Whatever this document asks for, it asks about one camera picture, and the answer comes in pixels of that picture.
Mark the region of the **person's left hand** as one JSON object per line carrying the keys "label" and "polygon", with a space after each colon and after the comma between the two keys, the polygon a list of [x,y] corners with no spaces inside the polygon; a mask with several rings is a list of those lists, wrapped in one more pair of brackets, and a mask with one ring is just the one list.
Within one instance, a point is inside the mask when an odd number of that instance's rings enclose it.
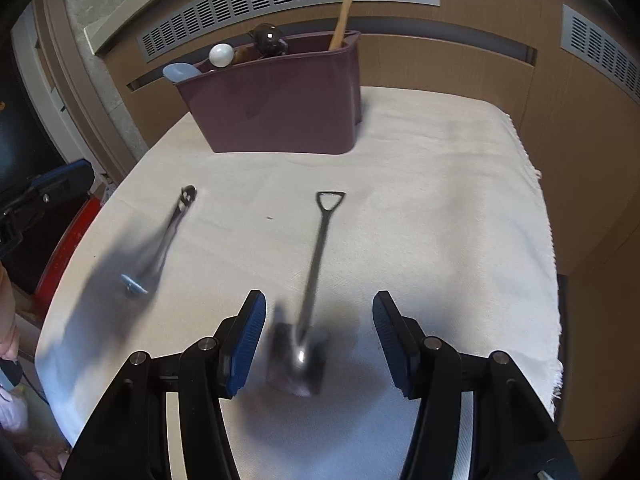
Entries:
{"label": "person's left hand", "polygon": [[0,266],[0,358],[16,361],[20,332],[16,326],[15,299],[6,269]]}

